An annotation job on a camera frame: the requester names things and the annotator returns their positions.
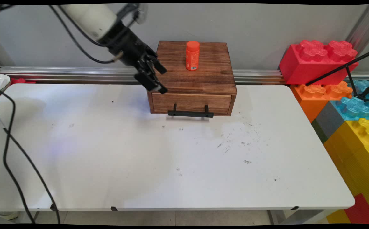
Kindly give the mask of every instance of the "red toy block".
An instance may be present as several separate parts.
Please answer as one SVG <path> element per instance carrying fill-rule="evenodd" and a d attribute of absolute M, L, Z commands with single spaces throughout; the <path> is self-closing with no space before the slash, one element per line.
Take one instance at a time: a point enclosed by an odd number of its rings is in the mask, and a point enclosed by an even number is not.
<path fill-rule="evenodd" d="M 354 197 L 356 204 L 344 210 L 351 223 L 369 224 L 369 205 L 362 194 Z"/>
<path fill-rule="evenodd" d="M 26 81 L 23 78 L 20 79 L 11 79 L 11 84 L 35 84 L 35 81 Z"/>
<path fill-rule="evenodd" d="M 357 51 L 346 41 L 331 41 L 323 45 L 319 41 L 303 40 L 299 44 L 290 45 L 279 68 L 286 84 L 306 84 L 352 61 L 356 55 Z M 350 65 L 350 71 L 357 66 L 358 62 Z M 339 84 L 346 76 L 346 69 L 342 69 L 313 84 Z"/>

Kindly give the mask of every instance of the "blue toy block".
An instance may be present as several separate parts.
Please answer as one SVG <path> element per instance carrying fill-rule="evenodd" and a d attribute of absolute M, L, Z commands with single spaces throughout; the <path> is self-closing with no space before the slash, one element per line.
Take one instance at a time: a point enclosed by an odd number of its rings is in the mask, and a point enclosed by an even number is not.
<path fill-rule="evenodd" d="M 368 86 L 367 80 L 353 80 L 357 94 L 361 94 Z M 369 102 L 354 97 L 343 97 L 340 101 L 330 100 L 326 103 L 323 110 L 316 117 L 316 122 L 323 130 L 327 139 L 343 124 L 345 121 L 356 121 L 360 118 L 369 119 Z"/>
<path fill-rule="evenodd" d="M 357 94 L 361 94 L 369 86 L 369 81 L 367 80 L 353 80 L 353 83 Z"/>
<path fill-rule="evenodd" d="M 328 101 L 316 117 L 316 121 L 326 137 L 330 138 L 343 122 L 356 121 L 360 118 L 369 119 L 369 106 L 366 106 L 359 98 L 343 97 L 340 101 Z"/>

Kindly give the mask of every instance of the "wooden box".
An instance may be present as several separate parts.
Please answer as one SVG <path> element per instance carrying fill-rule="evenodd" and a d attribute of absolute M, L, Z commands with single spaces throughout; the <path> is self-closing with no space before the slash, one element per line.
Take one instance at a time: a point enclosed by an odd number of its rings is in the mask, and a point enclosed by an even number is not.
<path fill-rule="evenodd" d="M 165 94 L 148 92 L 153 114 L 166 114 L 177 104 L 179 111 L 204 112 L 205 105 L 215 116 L 231 116 L 237 88 L 227 43 L 200 42 L 199 69 L 186 69 L 186 43 L 160 41 L 158 59 L 167 69 L 156 73 L 168 89 Z"/>

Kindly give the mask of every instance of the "yellow toy block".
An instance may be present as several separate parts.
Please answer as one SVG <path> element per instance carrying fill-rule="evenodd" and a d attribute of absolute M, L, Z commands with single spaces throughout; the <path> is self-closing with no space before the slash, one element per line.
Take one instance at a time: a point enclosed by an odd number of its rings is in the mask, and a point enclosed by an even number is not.
<path fill-rule="evenodd" d="M 365 169 L 361 165 L 362 161 L 359 161 L 356 155 L 365 155 L 365 153 L 355 153 L 352 157 L 348 158 L 343 165 L 354 180 L 355 186 L 363 194 L 369 205 L 369 169 Z"/>
<path fill-rule="evenodd" d="M 356 195 L 360 194 L 359 189 L 356 186 L 353 178 L 350 176 L 347 169 L 344 167 L 343 162 L 337 156 L 338 151 L 334 148 L 334 146 L 327 140 L 324 144 L 324 148 L 329 153 L 331 160 L 333 161 L 334 165 L 336 166 L 337 170 L 339 171 L 341 177 L 343 178 L 344 182 L 346 183 L 347 187 L 349 188 L 351 194 L 355 197 Z"/>
<path fill-rule="evenodd" d="M 329 223 L 351 223 L 344 210 L 337 210 L 327 216 Z"/>
<path fill-rule="evenodd" d="M 369 146 L 369 120 L 345 121 L 328 141 L 338 150 L 339 158 L 345 161 L 353 152 Z"/>

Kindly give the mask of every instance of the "floor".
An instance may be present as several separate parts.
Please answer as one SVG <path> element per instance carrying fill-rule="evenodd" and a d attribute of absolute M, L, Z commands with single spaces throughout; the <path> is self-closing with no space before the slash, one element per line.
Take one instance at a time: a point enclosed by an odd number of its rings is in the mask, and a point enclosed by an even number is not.
<path fill-rule="evenodd" d="M 147 226 L 230 226 L 270 225 L 267 211 L 135 211 L 60 212 L 62 224 L 147 225 Z M 36 223 L 57 223 L 55 212 L 39 212 Z M 327 219 L 318 223 L 328 223 Z"/>

